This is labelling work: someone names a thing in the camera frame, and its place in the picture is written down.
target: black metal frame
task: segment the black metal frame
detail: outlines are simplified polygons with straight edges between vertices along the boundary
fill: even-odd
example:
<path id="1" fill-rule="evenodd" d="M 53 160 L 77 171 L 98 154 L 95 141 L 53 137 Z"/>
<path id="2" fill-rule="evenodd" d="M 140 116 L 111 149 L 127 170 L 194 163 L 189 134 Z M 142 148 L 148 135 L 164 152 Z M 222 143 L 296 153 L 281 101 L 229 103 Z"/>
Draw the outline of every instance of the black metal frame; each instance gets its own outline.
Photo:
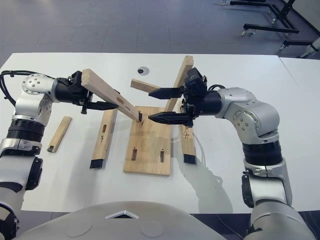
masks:
<path id="1" fill-rule="evenodd" d="M 277 20 L 279 20 L 284 27 L 277 26 L 266 26 L 266 25 L 256 25 L 245 23 L 243 25 L 244 33 L 248 29 L 255 30 L 263 30 L 263 31 L 272 31 L 272 32 L 280 32 L 280 33 L 299 33 L 299 30 L 288 20 L 287 15 L 290 10 L 293 8 L 295 0 L 289 0 L 287 4 L 280 10 L 276 5 L 269 4 L 267 2 L 252 2 L 252 1 L 230 1 L 230 5 L 240 5 L 240 6 L 257 6 L 257 7 L 268 7 L 270 11 L 275 15 L 275 19 L 272 21 L 274 24 Z"/>
<path id="2" fill-rule="evenodd" d="M 288 47 L 288 46 L 309 46 L 313 44 L 313 41 L 302 41 L 302 40 L 284 40 L 282 42 L 283 47 Z"/>

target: wooden plank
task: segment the wooden plank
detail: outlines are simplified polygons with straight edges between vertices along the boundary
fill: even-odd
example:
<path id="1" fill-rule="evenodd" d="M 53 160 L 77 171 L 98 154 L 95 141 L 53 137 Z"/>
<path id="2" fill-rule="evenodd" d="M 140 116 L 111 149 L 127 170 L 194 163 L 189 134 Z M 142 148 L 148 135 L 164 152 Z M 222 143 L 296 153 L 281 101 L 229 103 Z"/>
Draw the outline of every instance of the wooden plank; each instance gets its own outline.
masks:
<path id="1" fill-rule="evenodd" d="M 161 107 L 137 106 L 142 121 L 133 120 L 123 171 L 169 176 L 171 172 L 171 126 L 148 119 Z"/>
<path id="2" fill-rule="evenodd" d="M 64 138 L 66 131 L 68 130 L 71 120 L 72 117 L 70 116 L 64 116 L 62 118 L 57 130 L 55 131 L 55 134 L 53 135 L 53 138 L 51 139 L 51 142 L 49 143 L 47 149 L 48 152 L 55 153 L 58 150 L 59 145 Z"/>
<path id="3" fill-rule="evenodd" d="M 182 85 L 185 84 L 185 79 L 187 78 L 187 71 L 189 71 L 190 69 L 192 69 L 194 66 L 194 58 L 192 56 L 185 56 L 180 70 L 178 72 L 178 76 L 176 77 L 176 80 L 174 82 L 173 87 L 174 88 L 178 88 Z M 165 105 L 165 111 L 166 112 L 172 112 L 174 110 L 174 107 L 177 103 L 178 98 L 171 98 L 167 101 L 166 105 Z"/>
<path id="4" fill-rule="evenodd" d="M 118 110 L 129 118 L 141 121 L 139 111 L 91 69 L 82 71 L 81 85 L 106 102 L 117 104 Z"/>
<path id="5" fill-rule="evenodd" d="M 131 79 L 130 87 L 134 88 L 134 89 L 138 89 L 138 90 L 146 92 L 146 93 L 151 93 L 154 90 L 157 90 L 160 88 L 159 86 L 152 85 L 150 83 L 146 83 L 144 81 L 140 81 L 140 80 L 137 80 L 134 78 Z"/>
<path id="6" fill-rule="evenodd" d="M 102 168 L 103 161 L 109 153 L 112 135 L 114 133 L 117 110 L 106 110 L 103 112 L 100 129 L 95 142 L 95 147 L 90 163 L 91 169 Z"/>
<path id="7" fill-rule="evenodd" d="M 182 103 L 179 102 L 179 113 L 181 113 Z M 194 131 L 191 127 L 180 125 L 181 145 L 183 162 L 187 164 L 196 164 L 196 150 L 194 141 Z"/>

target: wire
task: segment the wire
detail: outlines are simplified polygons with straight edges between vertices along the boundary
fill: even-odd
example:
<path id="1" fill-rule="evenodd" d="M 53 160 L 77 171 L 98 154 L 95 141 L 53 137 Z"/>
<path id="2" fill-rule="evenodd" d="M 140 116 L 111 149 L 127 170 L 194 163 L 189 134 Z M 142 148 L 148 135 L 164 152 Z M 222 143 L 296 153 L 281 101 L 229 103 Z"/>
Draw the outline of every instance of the wire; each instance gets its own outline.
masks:
<path id="1" fill-rule="evenodd" d="M 237 233 L 235 230 L 233 230 L 231 227 L 229 227 L 222 219 L 219 217 L 218 214 L 216 214 L 216 217 L 219 219 L 219 221 L 226 227 L 228 228 L 231 232 L 233 232 L 235 235 L 237 235 L 240 239 L 244 239 L 243 236 L 241 236 L 239 233 Z"/>
<path id="2" fill-rule="evenodd" d="M 15 75 L 19 75 L 19 76 L 28 76 L 31 74 L 37 74 L 38 72 L 34 72 L 34 71 L 28 71 L 28 70 L 14 70 L 14 71 L 9 71 L 9 70 L 4 70 L 1 72 L 0 74 L 0 89 L 2 90 L 3 94 L 5 95 L 4 99 L 8 99 L 10 101 L 10 103 L 15 106 L 16 105 L 16 101 L 12 98 L 12 96 L 10 95 L 6 83 L 5 83 L 5 76 L 6 75 L 10 75 L 10 77 L 14 77 Z"/>
<path id="3" fill-rule="evenodd" d="M 226 87 L 223 86 L 223 85 L 220 85 L 220 84 L 214 84 L 214 85 L 210 86 L 208 90 L 209 90 L 209 91 L 212 91 L 212 90 L 214 90 L 215 88 L 225 89 Z"/>

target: metal stand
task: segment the metal stand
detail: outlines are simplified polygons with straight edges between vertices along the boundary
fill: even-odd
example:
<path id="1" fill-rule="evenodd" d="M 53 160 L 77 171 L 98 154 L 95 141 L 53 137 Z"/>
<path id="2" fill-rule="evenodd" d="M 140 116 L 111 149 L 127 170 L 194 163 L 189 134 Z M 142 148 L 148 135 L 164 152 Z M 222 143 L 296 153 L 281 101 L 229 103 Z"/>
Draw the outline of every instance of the metal stand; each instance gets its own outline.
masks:
<path id="1" fill-rule="evenodd" d="M 282 46 L 280 50 L 288 47 L 288 46 L 309 46 L 313 43 L 313 41 L 300 41 L 300 40 L 284 40 L 282 42 Z"/>
<path id="2" fill-rule="evenodd" d="M 266 0 L 239 0 L 239 1 L 246 1 L 246 2 L 249 2 L 249 3 L 252 3 L 252 2 L 265 3 L 266 2 Z M 228 0 L 222 0 L 221 5 L 224 6 L 227 2 L 228 2 Z"/>
<path id="3" fill-rule="evenodd" d="M 284 7 L 280 10 L 276 5 L 263 3 L 263 2 L 252 2 L 252 1 L 231 1 L 230 5 L 241 5 L 241 6 L 257 6 L 257 7 L 268 7 L 269 13 L 273 12 L 275 18 L 272 20 L 272 24 L 275 24 L 278 20 L 283 24 L 284 27 L 277 26 L 266 26 L 266 25 L 256 25 L 245 23 L 243 25 L 243 32 L 241 36 L 246 34 L 248 29 L 252 30 L 263 30 L 263 31 L 271 31 L 271 32 L 280 32 L 287 33 L 288 35 L 291 33 L 297 34 L 299 30 L 287 19 L 287 15 L 292 9 L 292 6 L 296 0 L 289 0 Z"/>

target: black rubber foot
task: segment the black rubber foot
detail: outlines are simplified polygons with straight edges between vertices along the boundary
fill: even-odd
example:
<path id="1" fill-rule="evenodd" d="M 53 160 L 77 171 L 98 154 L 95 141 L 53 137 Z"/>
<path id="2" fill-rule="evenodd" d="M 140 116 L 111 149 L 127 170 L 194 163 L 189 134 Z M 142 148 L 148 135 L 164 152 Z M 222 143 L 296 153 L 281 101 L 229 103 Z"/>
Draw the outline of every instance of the black rubber foot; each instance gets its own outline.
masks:
<path id="1" fill-rule="evenodd" d="M 103 159 L 94 159 L 91 160 L 90 169 L 100 169 L 102 168 Z"/>
<path id="2" fill-rule="evenodd" d="M 189 155 L 189 154 L 183 154 L 183 162 L 186 164 L 196 164 L 196 156 Z"/>

